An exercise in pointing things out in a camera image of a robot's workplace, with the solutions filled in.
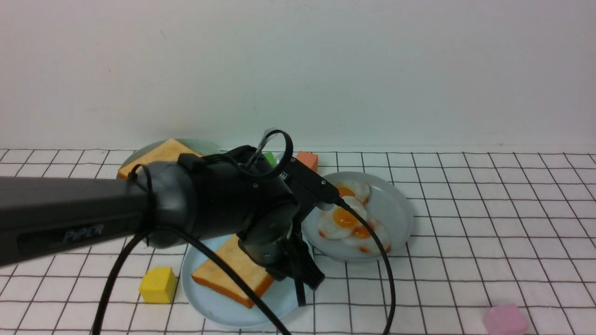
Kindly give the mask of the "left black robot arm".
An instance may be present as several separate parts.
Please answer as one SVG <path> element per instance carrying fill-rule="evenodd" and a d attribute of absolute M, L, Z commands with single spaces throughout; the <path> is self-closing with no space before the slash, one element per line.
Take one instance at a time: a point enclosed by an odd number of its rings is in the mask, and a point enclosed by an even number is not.
<path fill-rule="evenodd" d="M 227 237 L 217 256 L 252 295 L 325 276 L 301 236 L 315 207 L 336 187 L 291 155 L 271 166 L 251 146 L 223 154 L 182 153 L 176 161 L 137 163 L 117 180 L 1 178 L 1 265 L 6 267 L 134 235 L 153 248 Z"/>

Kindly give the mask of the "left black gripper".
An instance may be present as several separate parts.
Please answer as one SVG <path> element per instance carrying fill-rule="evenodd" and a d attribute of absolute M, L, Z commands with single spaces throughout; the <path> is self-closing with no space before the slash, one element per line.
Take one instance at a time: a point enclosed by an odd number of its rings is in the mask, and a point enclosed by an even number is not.
<path fill-rule="evenodd" d="M 298 204 L 252 206 L 237 235 L 240 249 L 275 280 L 294 280 L 298 307 L 305 307 L 304 284 L 315 291 L 325 275 L 315 263 L 311 247 L 293 225 L 299 208 Z"/>

